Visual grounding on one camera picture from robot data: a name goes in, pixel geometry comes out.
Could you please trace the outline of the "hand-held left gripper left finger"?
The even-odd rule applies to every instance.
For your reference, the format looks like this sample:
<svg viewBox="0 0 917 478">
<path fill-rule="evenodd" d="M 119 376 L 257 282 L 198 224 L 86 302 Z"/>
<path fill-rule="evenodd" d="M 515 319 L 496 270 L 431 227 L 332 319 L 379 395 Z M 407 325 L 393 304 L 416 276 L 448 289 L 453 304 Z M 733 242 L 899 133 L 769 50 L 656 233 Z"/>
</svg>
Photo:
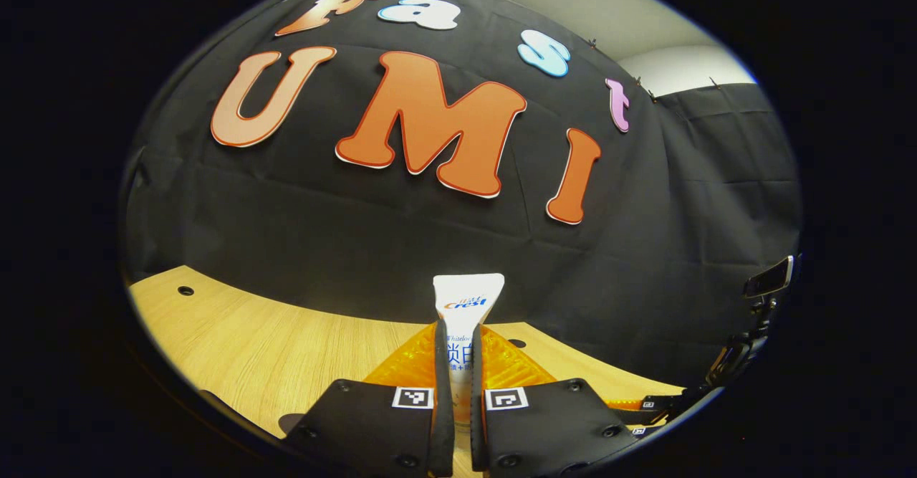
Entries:
<svg viewBox="0 0 917 478">
<path fill-rule="evenodd" d="M 337 379 L 289 428 L 282 448 L 325 477 L 450 477 L 455 443 L 446 326 L 427 335 L 425 357 L 409 370 L 430 371 L 431 386 Z"/>
</svg>

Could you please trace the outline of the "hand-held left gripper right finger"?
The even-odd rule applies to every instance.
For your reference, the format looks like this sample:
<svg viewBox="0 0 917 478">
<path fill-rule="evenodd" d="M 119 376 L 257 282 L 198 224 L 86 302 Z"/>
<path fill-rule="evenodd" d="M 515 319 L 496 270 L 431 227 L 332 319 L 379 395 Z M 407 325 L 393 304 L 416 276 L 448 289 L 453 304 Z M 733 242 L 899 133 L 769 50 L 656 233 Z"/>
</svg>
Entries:
<svg viewBox="0 0 917 478">
<path fill-rule="evenodd" d="M 580 378 L 490 387 L 484 327 L 473 333 L 471 459 L 485 477 L 580 477 L 638 445 L 628 425 Z"/>
</svg>

